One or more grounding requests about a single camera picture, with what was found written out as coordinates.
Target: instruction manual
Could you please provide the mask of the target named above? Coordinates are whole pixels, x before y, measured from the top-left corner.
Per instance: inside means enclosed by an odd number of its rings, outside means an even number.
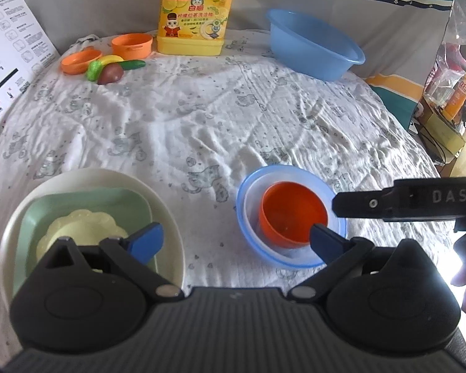
[[[24,0],[0,0],[0,131],[5,112],[59,57]]]

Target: orange bowl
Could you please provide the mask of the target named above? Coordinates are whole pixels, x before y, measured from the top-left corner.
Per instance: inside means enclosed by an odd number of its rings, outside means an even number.
[[[295,182],[279,182],[262,195],[259,223],[273,244],[301,248],[309,244],[313,224],[328,225],[328,213],[312,190]]]
[[[61,70],[70,74],[83,74],[87,71],[89,64],[102,57],[102,52],[93,47],[86,48],[80,52],[70,54],[61,61]]]
[[[112,39],[112,53],[124,60],[140,60],[152,51],[152,36],[147,34],[126,34]]]

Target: yellow dish soap bottle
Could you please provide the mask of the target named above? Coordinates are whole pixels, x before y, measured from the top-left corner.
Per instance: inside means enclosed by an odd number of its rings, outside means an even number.
[[[454,87],[454,94],[442,110],[442,115],[448,121],[454,119],[466,101],[466,75],[463,76]]]
[[[218,56],[231,0],[162,0],[157,50],[163,54]]]

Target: bed sheet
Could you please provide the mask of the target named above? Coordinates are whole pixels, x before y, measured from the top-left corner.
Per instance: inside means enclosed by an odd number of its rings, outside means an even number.
[[[360,78],[325,83],[282,66],[262,32],[230,31],[217,58],[155,55],[115,84],[52,66],[18,100],[0,135],[0,238],[36,186],[77,168],[109,168],[152,187],[184,241],[192,286],[279,286],[313,270],[276,269],[249,248],[236,222],[242,180],[292,164],[335,192],[377,190],[397,178],[437,177],[427,154]],[[66,53],[110,39],[85,38]],[[451,223],[349,220],[348,235],[394,246],[415,238],[436,261]],[[0,297],[0,362],[19,349]]]

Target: orange bottle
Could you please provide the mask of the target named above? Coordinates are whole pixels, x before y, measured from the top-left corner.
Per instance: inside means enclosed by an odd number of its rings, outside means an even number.
[[[459,110],[461,109],[464,101],[466,100],[466,74],[461,78],[454,88],[454,93],[452,97],[445,105],[445,108],[442,110],[442,115],[448,121],[451,121],[455,118]]]

